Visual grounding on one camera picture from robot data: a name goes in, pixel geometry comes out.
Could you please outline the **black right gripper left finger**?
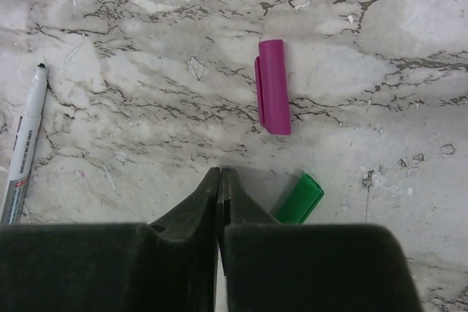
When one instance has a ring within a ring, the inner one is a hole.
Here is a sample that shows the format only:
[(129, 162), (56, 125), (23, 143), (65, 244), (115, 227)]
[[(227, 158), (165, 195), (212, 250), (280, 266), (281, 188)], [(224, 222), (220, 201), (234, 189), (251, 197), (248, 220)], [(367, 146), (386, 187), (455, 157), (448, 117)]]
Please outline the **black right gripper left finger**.
[(219, 178), (151, 224), (3, 227), (1, 309), (212, 311)]

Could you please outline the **green-tipped white pen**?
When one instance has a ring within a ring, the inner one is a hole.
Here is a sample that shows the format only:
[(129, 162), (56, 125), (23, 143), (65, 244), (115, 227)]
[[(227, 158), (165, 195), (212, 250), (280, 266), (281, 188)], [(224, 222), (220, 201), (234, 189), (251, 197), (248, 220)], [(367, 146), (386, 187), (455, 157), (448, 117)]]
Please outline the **green-tipped white pen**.
[(15, 134), (15, 144), (1, 206), (2, 225), (18, 224), (20, 221), (42, 120), (47, 85), (48, 68), (44, 63), (39, 63), (31, 79), (29, 94)]

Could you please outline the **magenta pen cap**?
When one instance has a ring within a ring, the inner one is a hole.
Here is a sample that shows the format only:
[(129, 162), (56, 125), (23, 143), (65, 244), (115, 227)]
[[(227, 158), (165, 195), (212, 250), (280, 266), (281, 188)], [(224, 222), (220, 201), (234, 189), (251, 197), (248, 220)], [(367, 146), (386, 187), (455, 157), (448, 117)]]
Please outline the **magenta pen cap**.
[(262, 41), (254, 61), (260, 125), (270, 134), (292, 134), (286, 59), (282, 39)]

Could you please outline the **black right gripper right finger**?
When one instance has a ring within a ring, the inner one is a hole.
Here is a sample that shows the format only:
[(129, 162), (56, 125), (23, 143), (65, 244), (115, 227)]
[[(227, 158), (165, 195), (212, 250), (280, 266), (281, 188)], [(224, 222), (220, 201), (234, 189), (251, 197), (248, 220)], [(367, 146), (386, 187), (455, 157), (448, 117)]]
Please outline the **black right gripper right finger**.
[(230, 311), (420, 311), (398, 240), (371, 224), (281, 224), (222, 170)]

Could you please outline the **green pen cap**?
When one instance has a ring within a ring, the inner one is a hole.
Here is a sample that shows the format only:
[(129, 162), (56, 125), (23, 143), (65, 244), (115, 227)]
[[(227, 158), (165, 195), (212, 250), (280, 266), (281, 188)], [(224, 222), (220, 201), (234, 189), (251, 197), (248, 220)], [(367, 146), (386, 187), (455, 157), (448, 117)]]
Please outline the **green pen cap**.
[(282, 224), (303, 224), (324, 195), (321, 185), (303, 172), (273, 216)]

